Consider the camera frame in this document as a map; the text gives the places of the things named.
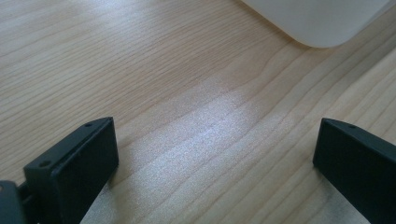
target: wood grain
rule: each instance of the wood grain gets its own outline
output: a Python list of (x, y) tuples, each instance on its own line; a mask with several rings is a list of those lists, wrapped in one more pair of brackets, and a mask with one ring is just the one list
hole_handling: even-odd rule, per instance
[(396, 143), (395, 23), (312, 49), (235, 0), (2, 1), (0, 178), (113, 116), (83, 223), (367, 223), (312, 156), (323, 117)]

